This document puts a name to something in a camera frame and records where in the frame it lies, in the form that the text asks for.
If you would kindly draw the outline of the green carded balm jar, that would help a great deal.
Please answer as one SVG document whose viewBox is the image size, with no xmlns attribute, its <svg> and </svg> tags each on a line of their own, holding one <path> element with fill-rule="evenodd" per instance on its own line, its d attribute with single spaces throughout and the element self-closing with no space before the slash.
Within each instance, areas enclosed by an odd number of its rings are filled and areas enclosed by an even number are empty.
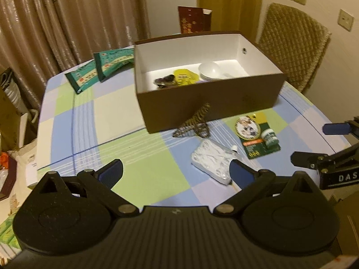
<svg viewBox="0 0 359 269">
<path fill-rule="evenodd" d="M 279 139 L 263 112 L 239 116 L 234 129 L 250 160 L 280 151 Z"/>
</svg>

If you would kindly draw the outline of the clear floss pick box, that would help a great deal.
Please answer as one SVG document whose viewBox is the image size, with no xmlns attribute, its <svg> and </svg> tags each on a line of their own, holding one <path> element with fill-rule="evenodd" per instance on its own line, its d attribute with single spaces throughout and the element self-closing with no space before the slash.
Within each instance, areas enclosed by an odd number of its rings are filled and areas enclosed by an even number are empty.
<svg viewBox="0 0 359 269">
<path fill-rule="evenodd" d="M 232 179 L 229 165 L 233 160 L 241 160 L 237 151 L 233 151 L 211 139 L 203 139 L 190 156 L 191 164 L 208 174 L 222 185 L 228 186 Z"/>
</svg>

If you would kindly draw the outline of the dark velvet scrunchie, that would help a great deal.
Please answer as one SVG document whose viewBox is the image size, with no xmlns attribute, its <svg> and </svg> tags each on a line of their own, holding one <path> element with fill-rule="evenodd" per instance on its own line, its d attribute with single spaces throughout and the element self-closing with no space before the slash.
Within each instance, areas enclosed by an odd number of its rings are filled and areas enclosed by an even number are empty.
<svg viewBox="0 0 359 269">
<path fill-rule="evenodd" d="M 161 78 L 156 78 L 153 81 L 153 84 L 157 86 L 158 89 L 165 89 L 169 87 L 176 87 L 178 83 L 176 82 L 174 74 L 170 74 Z"/>
</svg>

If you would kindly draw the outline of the white rice spoon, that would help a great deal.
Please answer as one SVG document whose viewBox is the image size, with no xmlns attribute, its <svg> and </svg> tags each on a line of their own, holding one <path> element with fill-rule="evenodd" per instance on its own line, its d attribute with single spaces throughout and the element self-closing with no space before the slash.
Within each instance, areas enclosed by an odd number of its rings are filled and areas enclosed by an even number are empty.
<svg viewBox="0 0 359 269">
<path fill-rule="evenodd" d="M 215 62 L 202 63 L 198 66 L 200 77 L 206 81 L 227 80 L 234 76 L 226 72 Z"/>
</svg>

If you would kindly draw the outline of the yellow snack packet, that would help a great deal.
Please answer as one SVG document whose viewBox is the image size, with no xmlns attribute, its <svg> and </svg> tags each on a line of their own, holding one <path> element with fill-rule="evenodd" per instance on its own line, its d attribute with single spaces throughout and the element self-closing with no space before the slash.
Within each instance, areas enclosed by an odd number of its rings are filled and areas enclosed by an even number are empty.
<svg viewBox="0 0 359 269">
<path fill-rule="evenodd" d="M 200 80 L 198 74 L 188 69 L 177 69 L 173 72 L 175 81 L 180 86 L 192 85 Z"/>
</svg>

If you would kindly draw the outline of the checked tablecloth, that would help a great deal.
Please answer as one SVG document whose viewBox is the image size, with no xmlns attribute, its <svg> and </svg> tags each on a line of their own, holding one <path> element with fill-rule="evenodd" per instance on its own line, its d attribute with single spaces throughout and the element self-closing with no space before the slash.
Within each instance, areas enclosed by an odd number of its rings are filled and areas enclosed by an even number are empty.
<svg viewBox="0 0 359 269">
<path fill-rule="evenodd" d="M 212 140 L 238 147 L 251 168 L 290 176 L 295 151 L 334 154 L 349 146 L 342 136 L 326 136 L 328 119 L 293 87 L 284 85 L 272 108 L 262 111 L 279 139 L 280 150 L 250 160 L 235 132 L 236 118 L 210 123 Z M 113 190 L 138 207 L 145 205 L 215 207 L 238 191 L 222 185 L 191 164 L 200 144 L 196 136 L 175 138 L 167 130 L 149 134 L 134 91 L 132 69 L 76 94 L 64 73 L 46 86 L 37 135 L 38 175 L 56 171 L 74 176 L 120 159 L 124 175 Z"/>
</svg>

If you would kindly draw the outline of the brown cardboard box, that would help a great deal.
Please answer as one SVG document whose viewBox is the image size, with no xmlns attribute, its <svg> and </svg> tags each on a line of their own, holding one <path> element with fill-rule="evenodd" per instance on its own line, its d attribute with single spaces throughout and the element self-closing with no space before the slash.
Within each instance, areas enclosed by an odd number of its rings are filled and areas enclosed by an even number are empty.
<svg viewBox="0 0 359 269">
<path fill-rule="evenodd" d="M 174 71 L 199 74 L 202 63 L 219 65 L 223 79 L 158 88 L 153 82 Z M 175 129 L 204 104 L 206 120 L 216 120 L 273 107 L 287 76 L 239 31 L 170 35 L 134 45 L 134 84 L 149 133 Z"/>
</svg>

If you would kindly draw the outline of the cardboard boxes beside table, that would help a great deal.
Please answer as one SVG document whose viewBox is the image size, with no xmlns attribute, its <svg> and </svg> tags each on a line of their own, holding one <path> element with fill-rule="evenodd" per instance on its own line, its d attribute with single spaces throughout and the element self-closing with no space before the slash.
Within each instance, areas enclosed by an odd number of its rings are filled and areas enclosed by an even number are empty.
<svg viewBox="0 0 359 269">
<path fill-rule="evenodd" d="M 1 73 L 1 200 L 10 196 L 16 182 L 17 162 L 9 151 L 16 151 L 33 138 L 27 125 L 37 119 L 37 110 L 29 110 L 21 97 L 11 68 Z"/>
</svg>

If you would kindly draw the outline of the quilted beige chair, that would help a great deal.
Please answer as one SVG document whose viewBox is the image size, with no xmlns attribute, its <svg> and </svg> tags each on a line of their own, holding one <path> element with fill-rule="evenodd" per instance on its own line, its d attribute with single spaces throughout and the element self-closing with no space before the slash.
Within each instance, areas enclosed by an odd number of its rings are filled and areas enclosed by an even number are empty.
<svg viewBox="0 0 359 269">
<path fill-rule="evenodd" d="M 313 83 L 331 40 L 330 30 L 305 12 L 279 3 L 268 6 L 260 49 L 279 63 L 298 91 Z"/>
</svg>

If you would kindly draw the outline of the green snack packet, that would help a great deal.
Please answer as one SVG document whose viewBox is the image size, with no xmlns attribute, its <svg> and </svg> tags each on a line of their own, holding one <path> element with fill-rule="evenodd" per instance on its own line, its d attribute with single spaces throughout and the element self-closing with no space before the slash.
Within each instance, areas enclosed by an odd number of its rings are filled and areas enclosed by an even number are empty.
<svg viewBox="0 0 359 269">
<path fill-rule="evenodd" d="M 76 70 L 65 73 L 70 85 L 76 94 L 80 94 L 99 82 L 96 64 L 94 60 L 78 67 Z"/>
<path fill-rule="evenodd" d="M 134 63 L 134 48 L 106 50 L 93 54 L 100 82 L 112 76 L 114 72 Z"/>
</svg>

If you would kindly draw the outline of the beige curtain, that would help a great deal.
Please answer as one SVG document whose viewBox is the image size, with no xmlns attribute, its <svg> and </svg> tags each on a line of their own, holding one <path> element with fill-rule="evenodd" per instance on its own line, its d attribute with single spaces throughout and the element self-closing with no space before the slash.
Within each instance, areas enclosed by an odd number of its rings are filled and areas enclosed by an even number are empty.
<svg viewBox="0 0 359 269">
<path fill-rule="evenodd" d="M 149 35 L 145 0 L 1 0 L 1 69 L 34 109 L 53 76 Z"/>
</svg>

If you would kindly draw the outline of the yellow wooden door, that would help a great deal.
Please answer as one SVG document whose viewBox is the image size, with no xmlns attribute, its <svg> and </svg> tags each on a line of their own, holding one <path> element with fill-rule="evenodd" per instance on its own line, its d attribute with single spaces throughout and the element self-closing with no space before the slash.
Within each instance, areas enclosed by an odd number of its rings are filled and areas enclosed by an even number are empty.
<svg viewBox="0 0 359 269">
<path fill-rule="evenodd" d="M 197 6 L 212 10 L 212 31 L 237 30 L 256 40 L 262 0 L 197 0 Z"/>
</svg>

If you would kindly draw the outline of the dark red gift bag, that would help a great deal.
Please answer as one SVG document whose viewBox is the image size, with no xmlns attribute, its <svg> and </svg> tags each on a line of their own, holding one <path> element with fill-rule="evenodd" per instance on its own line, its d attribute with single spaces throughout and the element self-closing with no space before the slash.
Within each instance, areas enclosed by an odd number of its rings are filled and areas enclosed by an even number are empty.
<svg viewBox="0 0 359 269">
<path fill-rule="evenodd" d="M 182 34 L 211 31 L 212 10 L 178 6 Z"/>
</svg>

